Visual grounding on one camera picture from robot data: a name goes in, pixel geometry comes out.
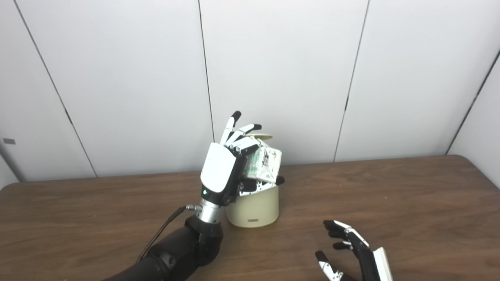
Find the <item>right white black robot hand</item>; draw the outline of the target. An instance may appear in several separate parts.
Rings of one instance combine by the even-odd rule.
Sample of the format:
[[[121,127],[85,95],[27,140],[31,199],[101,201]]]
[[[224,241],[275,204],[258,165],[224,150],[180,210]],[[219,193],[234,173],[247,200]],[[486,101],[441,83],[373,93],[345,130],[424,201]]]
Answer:
[[[393,275],[383,247],[375,250],[350,225],[337,220],[324,220],[323,225],[331,238],[341,239],[332,245],[335,250],[352,251],[359,262],[362,281],[392,281]],[[329,281],[355,281],[352,276],[339,270],[321,250],[315,252],[318,264]]]

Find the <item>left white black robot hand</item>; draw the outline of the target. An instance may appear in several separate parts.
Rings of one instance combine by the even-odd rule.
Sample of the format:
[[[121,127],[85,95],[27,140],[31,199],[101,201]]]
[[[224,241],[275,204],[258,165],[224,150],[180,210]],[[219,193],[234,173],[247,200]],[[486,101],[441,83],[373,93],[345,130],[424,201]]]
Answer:
[[[202,199],[218,206],[229,206],[239,196],[285,182],[279,174],[282,153],[251,135],[252,131],[261,129],[260,124],[251,123],[236,129],[240,117],[240,111],[231,115],[220,141],[210,144],[202,167]]]

